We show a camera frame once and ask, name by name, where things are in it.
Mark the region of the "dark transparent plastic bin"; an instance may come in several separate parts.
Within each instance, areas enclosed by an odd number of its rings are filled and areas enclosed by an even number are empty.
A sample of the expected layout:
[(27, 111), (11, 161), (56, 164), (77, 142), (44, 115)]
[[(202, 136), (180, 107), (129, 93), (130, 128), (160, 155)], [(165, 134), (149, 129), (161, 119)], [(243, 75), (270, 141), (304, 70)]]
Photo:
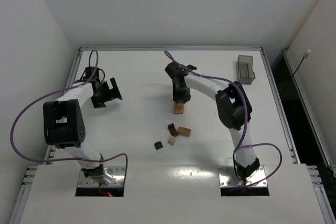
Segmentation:
[(239, 55), (236, 61), (237, 81), (241, 84), (251, 85), (256, 76), (253, 71), (253, 57)]

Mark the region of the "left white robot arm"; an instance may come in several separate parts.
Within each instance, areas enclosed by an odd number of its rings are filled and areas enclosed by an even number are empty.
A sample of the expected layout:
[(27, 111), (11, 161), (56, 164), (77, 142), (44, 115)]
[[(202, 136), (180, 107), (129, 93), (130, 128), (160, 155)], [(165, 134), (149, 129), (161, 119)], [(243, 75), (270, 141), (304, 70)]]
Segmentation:
[(105, 108), (106, 102), (122, 100), (115, 78), (100, 80), (99, 69), (86, 67), (63, 96), (43, 105), (44, 137), (48, 145), (63, 149), (75, 158), (84, 176), (98, 184), (111, 182), (113, 175), (103, 165), (103, 156), (86, 140), (86, 128), (81, 108), (90, 100), (95, 109)]

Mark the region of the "light long wood block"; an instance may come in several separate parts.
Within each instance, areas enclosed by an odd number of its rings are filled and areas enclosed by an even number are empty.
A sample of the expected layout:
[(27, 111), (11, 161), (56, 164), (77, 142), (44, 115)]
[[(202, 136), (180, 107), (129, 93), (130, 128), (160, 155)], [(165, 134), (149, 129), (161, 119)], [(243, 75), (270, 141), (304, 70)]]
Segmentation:
[(178, 107), (179, 107), (179, 114), (184, 114), (184, 103), (179, 103)]
[(179, 113), (180, 113), (180, 105), (178, 103), (174, 103), (173, 114), (179, 114)]

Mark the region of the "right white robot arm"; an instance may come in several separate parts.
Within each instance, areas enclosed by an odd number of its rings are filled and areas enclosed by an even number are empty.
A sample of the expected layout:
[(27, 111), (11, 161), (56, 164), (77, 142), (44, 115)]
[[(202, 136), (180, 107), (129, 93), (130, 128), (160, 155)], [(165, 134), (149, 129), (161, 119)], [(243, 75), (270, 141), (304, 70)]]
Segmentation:
[(175, 103), (188, 102), (191, 99), (190, 89), (215, 101), (219, 119), (229, 129), (232, 137), (236, 175), (240, 180), (246, 181), (259, 168), (260, 162), (247, 128), (252, 107), (242, 85), (237, 81), (226, 84), (205, 78), (198, 72), (187, 72), (174, 62), (165, 67), (165, 72), (172, 80)]

